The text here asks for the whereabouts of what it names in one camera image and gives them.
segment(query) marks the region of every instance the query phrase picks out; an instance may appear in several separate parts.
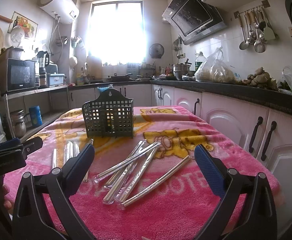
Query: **blender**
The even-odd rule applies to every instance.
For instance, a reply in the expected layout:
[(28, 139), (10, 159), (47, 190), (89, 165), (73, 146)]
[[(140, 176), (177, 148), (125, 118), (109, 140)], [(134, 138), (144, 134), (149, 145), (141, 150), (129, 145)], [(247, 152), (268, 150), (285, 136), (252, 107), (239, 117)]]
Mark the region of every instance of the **blender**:
[(46, 66), (49, 65), (50, 55), (48, 51), (39, 51), (37, 53), (37, 59), (39, 63), (39, 87), (47, 87), (47, 74)]

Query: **plastic-wrapped chopsticks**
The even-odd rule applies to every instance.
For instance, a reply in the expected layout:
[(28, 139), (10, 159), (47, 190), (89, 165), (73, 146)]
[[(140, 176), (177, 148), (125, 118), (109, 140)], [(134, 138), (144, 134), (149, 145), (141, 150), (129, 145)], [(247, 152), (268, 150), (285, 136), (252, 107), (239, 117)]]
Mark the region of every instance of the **plastic-wrapped chopsticks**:
[(57, 149), (54, 149), (52, 158), (52, 169), (56, 168), (56, 166), (57, 166)]
[(167, 180), (170, 176), (172, 176), (176, 171), (178, 171), (182, 166), (184, 166), (191, 157), (187, 155), (181, 162), (179, 162), (175, 167), (173, 167), (170, 171), (168, 171), (165, 175), (161, 176), (158, 180), (156, 180), (153, 184), (149, 185), (147, 188), (145, 188), (143, 191), (139, 192), (135, 196), (131, 197), (130, 199), (118, 203), (118, 207), (120, 209), (125, 209), (130, 204), (134, 203), (135, 201), (141, 199), (143, 196), (154, 190), (156, 187), (158, 187), (160, 184), (162, 184), (165, 180)]
[(109, 190), (107, 195), (104, 197), (103, 199), (104, 204), (110, 205), (114, 202), (115, 195), (117, 194), (118, 190), (120, 190), (122, 185), (125, 183), (126, 179), (132, 173), (136, 165), (137, 165), (137, 160), (133, 161), (131, 164), (126, 166), (122, 174), (115, 181), (113, 187)]
[(128, 164), (132, 163), (133, 161), (137, 160), (139, 157), (150, 151), (151, 149), (155, 148), (156, 146), (159, 146), (160, 142), (154, 142), (151, 145), (147, 146), (142, 151), (134, 154), (133, 156), (127, 158), (126, 160), (122, 161), (121, 163), (118, 163), (117, 165), (109, 168), (106, 171), (103, 171), (102, 173), (96, 175), (93, 177), (94, 183), (99, 183), (102, 179), (106, 178), (107, 176), (115, 173), (116, 171), (120, 170), (121, 168), (127, 166)]
[[(70, 158), (76, 157), (79, 153), (80, 153), (80, 150), (79, 150), (78, 143), (76, 141), (68, 141), (68, 143), (65, 145), (64, 165)], [(87, 171), (83, 179), (84, 182), (88, 181), (88, 173), (89, 171)]]
[[(136, 147), (132, 150), (132, 152), (128, 155), (128, 157), (126, 159), (128, 159), (129, 157), (131, 157), (132, 155), (134, 155), (137, 151), (137, 149), (139, 149), (140, 147), (142, 147), (144, 145), (144, 143), (146, 142), (146, 140), (140, 141)], [(116, 182), (116, 180), (118, 179), (118, 177), (124, 172), (125, 167), (121, 168), (119, 171), (117, 171), (116, 173), (114, 173), (110, 179), (105, 183), (104, 187), (105, 188), (112, 188), (112, 186), (114, 185), (114, 183)]]
[(123, 202), (125, 201), (130, 193), (133, 191), (134, 187), (137, 185), (139, 179), (142, 177), (142, 175), (144, 174), (145, 170), (147, 169), (148, 165), (150, 164), (151, 160), (153, 159), (153, 157), (155, 156), (157, 149), (159, 147), (155, 147), (152, 152), (149, 154), (149, 156), (147, 157), (147, 159), (144, 161), (144, 163), (142, 164), (141, 169), (135, 174), (135, 176), (128, 182), (128, 186), (124, 187), (121, 192), (115, 197), (115, 200), (118, 202)]

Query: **metal screw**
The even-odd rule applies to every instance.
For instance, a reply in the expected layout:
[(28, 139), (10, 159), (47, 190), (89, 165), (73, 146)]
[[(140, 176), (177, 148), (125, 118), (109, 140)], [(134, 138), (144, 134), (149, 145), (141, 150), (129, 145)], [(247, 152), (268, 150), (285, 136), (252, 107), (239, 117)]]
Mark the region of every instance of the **metal screw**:
[(25, 179), (27, 179), (29, 176), (30, 176), (30, 172), (25, 172), (24, 175), (23, 175), (23, 177), (24, 177)]
[(258, 176), (262, 179), (266, 178), (266, 174), (264, 174), (263, 172), (259, 173)]
[(228, 172), (229, 172), (229, 174), (231, 174), (231, 175), (236, 175), (236, 174), (237, 174), (236, 169), (233, 169), (233, 168), (229, 169)]
[(60, 168), (55, 168), (52, 170), (52, 174), (57, 175), (61, 171)]

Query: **water heater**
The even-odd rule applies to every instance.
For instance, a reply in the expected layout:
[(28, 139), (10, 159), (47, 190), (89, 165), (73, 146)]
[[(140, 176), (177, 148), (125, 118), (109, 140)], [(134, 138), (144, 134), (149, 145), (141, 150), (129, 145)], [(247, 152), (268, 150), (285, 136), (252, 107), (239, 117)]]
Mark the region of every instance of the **water heater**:
[(73, 0), (38, 0), (37, 5), (54, 18), (60, 16), (64, 24), (72, 23), (79, 15)]

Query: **wall picture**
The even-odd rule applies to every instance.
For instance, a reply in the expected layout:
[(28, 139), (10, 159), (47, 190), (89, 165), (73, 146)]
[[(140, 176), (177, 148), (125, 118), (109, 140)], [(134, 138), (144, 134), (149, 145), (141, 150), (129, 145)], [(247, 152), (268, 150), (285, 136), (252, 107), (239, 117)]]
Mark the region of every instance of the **wall picture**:
[(38, 28), (37, 23), (33, 22), (32, 20), (26, 18), (25, 16), (17, 12), (14, 12), (12, 20), (13, 20), (13, 23), (9, 25), (8, 33), (11, 33), (12, 29), (15, 26), (19, 25), (20, 27), (23, 28), (25, 32), (25, 38), (35, 41), (37, 28)]

